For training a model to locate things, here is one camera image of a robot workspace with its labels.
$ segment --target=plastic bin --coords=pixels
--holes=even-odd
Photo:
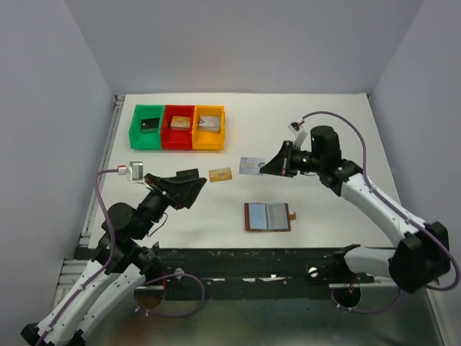
[[[211,115],[221,119],[218,133],[201,131],[198,122],[202,115]],[[224,106],[195,106],[194,127],[192,129],[192,148],[194,150],[219,151],[224,149],[225,111]]]
[[[130,126],[130,146],[140,150],[161,150],[161,124],[164,118],[164,105],[136,105]],[[141,120],[159,118],[158,130],[150,133],[141,132]]]
[[[190,118],[189,130],[170,129],[173,117]],[[169,150],[192,150],[192,126],[194,106],[166,105],[164,121],[161,124],[161,147]]]

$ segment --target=black box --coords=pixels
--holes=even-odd
[[[142,133],[157,132],[159,124],[160,124],[159,117],[152,117],[151,119],[143,119],[141,120],[141,132]]]

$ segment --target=white wall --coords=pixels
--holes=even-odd
[[[50,310],[114,98],[62,0],[0,11],[0,343]]]
[[[422,0],[66,0],[117,93],[371,92]]]
[[[426,0],[372,93],[403,204],[450,232],[461,261],[461,2]],[[451,282],[448,275],[442,283]],[[461,341],[461,290],[438,295]]]

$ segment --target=white table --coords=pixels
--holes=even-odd
[[[146,105],[224,105],[226,139],[223,152],[136,151],[130,148],[128,129],[133,110]],[[292,140],[287,126],[308,112],[329,110],[352,121],[367,142],[369,174],[389,196],[398,194],[388,161],[364,94],[144,94],[127,95],[117,127],[108,167],[143,161],[144,172],[170,177],[176,171],[198,168],[208,177],[209,169],[230,167],[233,180],[204,186],[190,210],[168,209],[169,219],[155,236],[139,241],[150,247],[155,241],[165,247],[343,247],[352,243],[390,246],[389,240],[365,215],[332,191],[317,177],[254,177],[238,174],[241,156],[265,157],[269,161],[283,140]],[[344,123],[327,115],[310,118],[305,129],[330,125],[339,134],[343,156],[361,165],[362,147],[357,135]],[[309,141],[304,149],[309,150]],[[130,184],[124,177],[108,174],[102,195],[107,207],[126,202],[136,207],[147,189]],[[245,202],[288,203],[297,220],[291,232],[249,234],[243,227]],[[99,208],[91,227],[90,248],[103,235]]]

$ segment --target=credit card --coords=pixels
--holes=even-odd
[[[264,166],[265,159],[261,157],[241,157],[239,174],[262,175],[259,170]]]
[[[208,171],[211,182],[224,182],[226,180],[232,180],[232,171],[230,167],[211,169]]]

